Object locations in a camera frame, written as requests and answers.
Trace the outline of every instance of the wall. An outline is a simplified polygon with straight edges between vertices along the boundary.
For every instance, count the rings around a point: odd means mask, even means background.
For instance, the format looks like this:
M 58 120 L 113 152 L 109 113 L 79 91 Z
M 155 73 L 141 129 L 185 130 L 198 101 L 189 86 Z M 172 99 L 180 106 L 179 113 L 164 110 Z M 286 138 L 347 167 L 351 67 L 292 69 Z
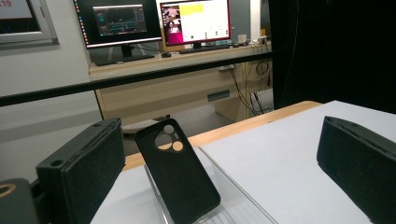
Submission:
M 0 50 L 0 96 L 90 81 L 73 2 L 47 4 L 60 45 Z M 91 91 L 0 107 L 0 180 L 33 181 L 40 161 L 98 120 Z

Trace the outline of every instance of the computer monitor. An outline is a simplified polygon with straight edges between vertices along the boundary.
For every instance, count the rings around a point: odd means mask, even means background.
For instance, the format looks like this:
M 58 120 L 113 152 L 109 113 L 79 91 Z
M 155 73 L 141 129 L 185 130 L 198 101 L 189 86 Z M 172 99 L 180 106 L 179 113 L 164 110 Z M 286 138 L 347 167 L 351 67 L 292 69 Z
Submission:
M 159 1 L 167 47 L 231 38 L 228 0 Z
M 130 46 L 162 40 L 155 0 L 72 0 L 87 49 Z

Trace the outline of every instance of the clear acrylic stand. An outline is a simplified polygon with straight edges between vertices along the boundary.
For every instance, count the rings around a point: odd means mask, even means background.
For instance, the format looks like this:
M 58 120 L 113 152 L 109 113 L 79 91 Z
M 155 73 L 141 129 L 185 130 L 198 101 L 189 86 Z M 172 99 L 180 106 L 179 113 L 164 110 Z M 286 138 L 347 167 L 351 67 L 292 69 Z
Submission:
M 218 207 L 203 215 L 194 223 L 277 223 L 264 209 L 262 209 L 243 189 L 241 189 L 224 171 L 205 154 L 200 148 L 195 149 L 206 172 L 216 186 L 221 203 Z M 163 198 L 151 177 L 149 168 L 145 165 L 149 182 L 158 202 L 158 212 L 163 217 L 163 223 L 174 224 Z

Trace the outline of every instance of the monitor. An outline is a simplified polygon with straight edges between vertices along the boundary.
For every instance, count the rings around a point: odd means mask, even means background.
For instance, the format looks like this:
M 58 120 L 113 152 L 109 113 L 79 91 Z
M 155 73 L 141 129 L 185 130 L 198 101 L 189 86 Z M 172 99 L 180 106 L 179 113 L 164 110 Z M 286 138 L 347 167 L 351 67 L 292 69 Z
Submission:
M 161 1 L 159 10 L 167 47 L 231 38 L 229 0 Z
M 162 40 L 155 0 L 73 0 L 87 49 L 130 46 Z

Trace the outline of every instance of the floor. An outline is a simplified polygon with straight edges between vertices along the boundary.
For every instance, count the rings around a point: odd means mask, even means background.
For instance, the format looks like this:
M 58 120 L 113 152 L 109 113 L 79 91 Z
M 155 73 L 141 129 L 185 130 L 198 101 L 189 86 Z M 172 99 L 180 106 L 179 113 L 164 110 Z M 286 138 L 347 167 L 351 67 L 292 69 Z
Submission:
M 261 105 L 266 108 L 265 112 L 271 111 L 273 107 L 273 93 L 272 89 L 263 91 L 259 94 Z M 259 108 L 257 103 L 254 103 L 255 108 Z M 213 105 L 204 105 L 194 109 L 181 111 L 170 115 L 175 119 L 184 134 L 188 137 L 194 136 L 198 133 L 205 133 L 229 124 L 233 121 L 218 114 Z M 124 150 L 125 155 L 132 155 L 139 152 L 136 142 L 134 141 L 133 133 L 125 133 L 124 136 Z

